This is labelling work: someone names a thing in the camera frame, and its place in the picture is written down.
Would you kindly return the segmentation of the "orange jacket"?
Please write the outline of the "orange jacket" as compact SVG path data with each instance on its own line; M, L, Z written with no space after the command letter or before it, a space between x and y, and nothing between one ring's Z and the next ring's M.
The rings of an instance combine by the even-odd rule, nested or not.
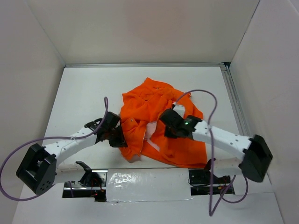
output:
M187 138L165 137L165 125L159 116L170 109L175 101L185 107L185 115L203 118L190 95L180 97L183 92L170 84L146 78L140 85L124 93L120 111L121 127L127 147L120 151L126 160L134 156L147 156L154 160L180 168L203 168L207 163L204 142Z

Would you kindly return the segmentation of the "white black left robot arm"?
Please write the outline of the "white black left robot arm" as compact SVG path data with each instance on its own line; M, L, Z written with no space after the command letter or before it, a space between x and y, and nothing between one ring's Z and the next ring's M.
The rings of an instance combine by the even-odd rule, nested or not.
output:
M63 164L79 151L107 140L114 148L125 147L120 116L108 112L104 118L91 121L70 137L52 144L38 143L29 147L16 176L36 195L41 195L57 183L76 181L81 186L89 185L93 179L103 183L103 177L93 172L82 161Z

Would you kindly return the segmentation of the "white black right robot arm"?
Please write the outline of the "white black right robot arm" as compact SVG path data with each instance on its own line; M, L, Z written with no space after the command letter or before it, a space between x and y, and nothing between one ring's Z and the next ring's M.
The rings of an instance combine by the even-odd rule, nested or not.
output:
M232 158L211 162L211 167L204 171L207 182L214 183L228 175L243 175L253 182L263 182L273 155L262 136L233 134L209 126L204 120L192 115L183 118L173 109L164 111L159 119L166 126L166 137L204 142L232 155Z

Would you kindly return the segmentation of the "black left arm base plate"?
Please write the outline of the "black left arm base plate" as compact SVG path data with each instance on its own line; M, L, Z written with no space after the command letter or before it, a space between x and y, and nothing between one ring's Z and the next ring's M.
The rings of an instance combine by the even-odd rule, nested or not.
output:
M93 198L96 202L105 202L107 174L107 169L94 169L79 181L65 182L62 198Z

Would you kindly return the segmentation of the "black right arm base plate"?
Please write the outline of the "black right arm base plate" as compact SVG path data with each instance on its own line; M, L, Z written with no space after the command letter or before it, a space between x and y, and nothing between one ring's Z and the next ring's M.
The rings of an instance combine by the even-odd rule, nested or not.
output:
M210 194L210 171L205 169L189 169L188 183L192 196L201 196ZM229 176L213 176L213 194L219 195L231 183Z

